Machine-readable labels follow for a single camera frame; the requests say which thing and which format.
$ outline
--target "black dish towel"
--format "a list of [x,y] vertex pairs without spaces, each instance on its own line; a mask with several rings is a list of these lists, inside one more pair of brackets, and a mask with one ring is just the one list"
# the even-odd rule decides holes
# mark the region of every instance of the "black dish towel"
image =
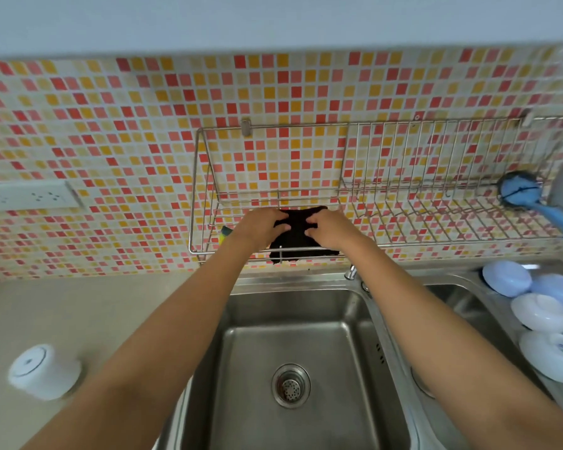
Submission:
[[[315,207],[307,208],[304,210],[282,210],[287,213],[289,217],[287,219],[282,219],[277,221],[275,225],[279,224],[289,224],[292,229],[279,235],[273,243],[271,243],[271,249],[277,248],[306,248],[306,247],[316,247],[319,245],[314,239],[306,236],[304,231],[311,227],[316,227],[316,224],[307,223],[307,218],[327,207]],[[331,251],[330,249],[324,249],[322,251],[301,251],[299,249],[295,251],[284,251],[279,253],[270,253],[269,258],[273,263],[281,262],[279,255],[282,254],[282,260],[297,260],[300,257],[321,257],[321,256],[337,256],[339,251]]]

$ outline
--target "double sink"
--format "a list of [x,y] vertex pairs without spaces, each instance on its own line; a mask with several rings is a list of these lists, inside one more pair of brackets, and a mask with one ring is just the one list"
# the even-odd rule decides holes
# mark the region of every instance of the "double sink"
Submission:
[[[563,384],[519,352],[525,328],[509,301],[483,283],[478,266],[439,264],[409,272],[563,408]],[[563,273],[560,262],[527,267]],[[363,286],[344,271],[240,278],[156,448],[470,448]]]

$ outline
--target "wire dish rack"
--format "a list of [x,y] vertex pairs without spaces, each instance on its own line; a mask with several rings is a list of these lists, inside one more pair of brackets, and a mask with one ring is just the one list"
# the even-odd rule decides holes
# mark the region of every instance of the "wire dish rack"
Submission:
[[223,226],[263,206],[343,208],[380,248],[561,238],[502,207],[495,184],[530,170],[546,196],[562,163],[563,116],[200,128],[189,250],[205,261]]

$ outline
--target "white wall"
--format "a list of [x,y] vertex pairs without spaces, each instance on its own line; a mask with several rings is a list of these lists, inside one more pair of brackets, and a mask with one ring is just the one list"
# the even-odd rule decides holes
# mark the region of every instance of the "white wall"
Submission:
[[0,0],[0,58],[563,41],[563,0]]
[[7,383],[23,350],[50,343],[95,373],[188,273],[0,283],[0,450],[16,450],[65,400],[42,402]]

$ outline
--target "tile backsplash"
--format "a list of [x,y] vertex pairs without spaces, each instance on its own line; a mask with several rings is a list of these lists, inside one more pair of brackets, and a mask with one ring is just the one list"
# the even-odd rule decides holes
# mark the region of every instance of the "tile backsplash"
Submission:
[[[255,124],[517,117],[530,107],[563,115],[563,45],[0,62],[0,181],[66,179],[83,203],[0,212],[0,278],[194,269],[187,242],[200,127],[237,126],[243,117]],[[340,166],[324,147],[300,145],[292,154],[313,177]],[[260,170],[257,157],[223,159],[237,172]],[[294,159],[286,168],[275,159],[279,180],[286,169],[291,180]],[[392,254],[557,248],[528,241]]]

